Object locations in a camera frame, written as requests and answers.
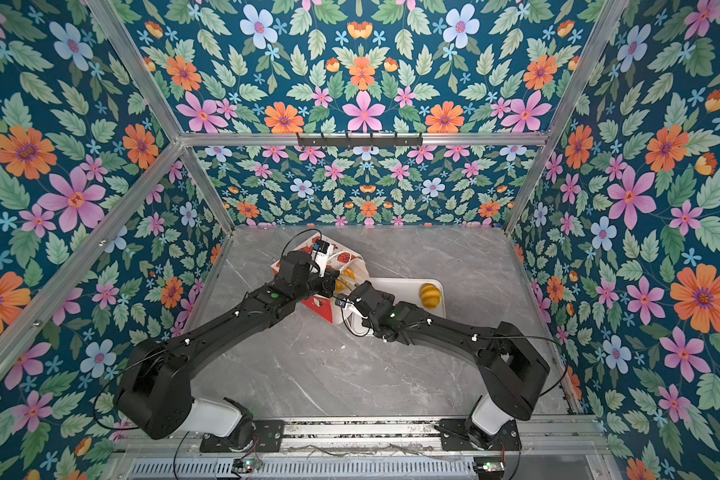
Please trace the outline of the yellow striped croissant bread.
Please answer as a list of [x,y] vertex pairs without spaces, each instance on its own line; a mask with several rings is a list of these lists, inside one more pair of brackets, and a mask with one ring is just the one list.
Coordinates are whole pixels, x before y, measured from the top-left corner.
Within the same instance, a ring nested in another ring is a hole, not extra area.
[[433,283],[424,283],[419,289],[419,299],[424,308],[434,310],[442,302],[442,291]]

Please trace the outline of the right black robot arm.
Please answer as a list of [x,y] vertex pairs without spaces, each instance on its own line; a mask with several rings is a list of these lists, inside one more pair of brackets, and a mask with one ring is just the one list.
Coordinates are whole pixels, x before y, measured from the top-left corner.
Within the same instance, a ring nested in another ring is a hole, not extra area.
[[532,417],[550,373],[550,366],[532,340],[513,324],[496,327],[468,325],[397,301],[393,294],[366,281],[337,304],[360,317],[361,325],[387,343],[432,348],[460,358],[480,373],[486,394],[464,421],[461,437],[487,450],[513,421]]

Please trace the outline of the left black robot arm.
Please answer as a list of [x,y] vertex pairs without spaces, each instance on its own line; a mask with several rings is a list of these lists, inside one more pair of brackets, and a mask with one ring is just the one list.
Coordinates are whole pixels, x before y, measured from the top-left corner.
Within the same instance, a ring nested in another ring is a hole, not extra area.
[[192,380],[223,353],[274,327],[302,301],[331,298],[339,276],[306,252],[287,253],[274,278],[244,294],[229,311],[168,341],[145,340],[134,347],[115,396],[117,409],[153,440],[183,431],[224,439],[236,450],[247,447],[254,435],[250,411],[231,398],[194,397]]

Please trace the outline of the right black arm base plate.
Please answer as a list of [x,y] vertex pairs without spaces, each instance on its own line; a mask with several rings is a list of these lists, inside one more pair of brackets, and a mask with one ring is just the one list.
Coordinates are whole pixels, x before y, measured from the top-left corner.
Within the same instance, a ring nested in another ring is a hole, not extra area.
[[495,434],[480,430],[466,418],[443,418],[434,424],[444,451],[520,451],[522,442],[514,419]]

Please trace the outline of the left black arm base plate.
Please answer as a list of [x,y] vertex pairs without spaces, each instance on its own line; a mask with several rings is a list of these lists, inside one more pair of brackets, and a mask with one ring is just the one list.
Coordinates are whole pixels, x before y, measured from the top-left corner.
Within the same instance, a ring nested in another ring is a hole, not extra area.
[[284,439],[283,420],[244,420],[227,437],[206,434],[202,453],[276,453]]

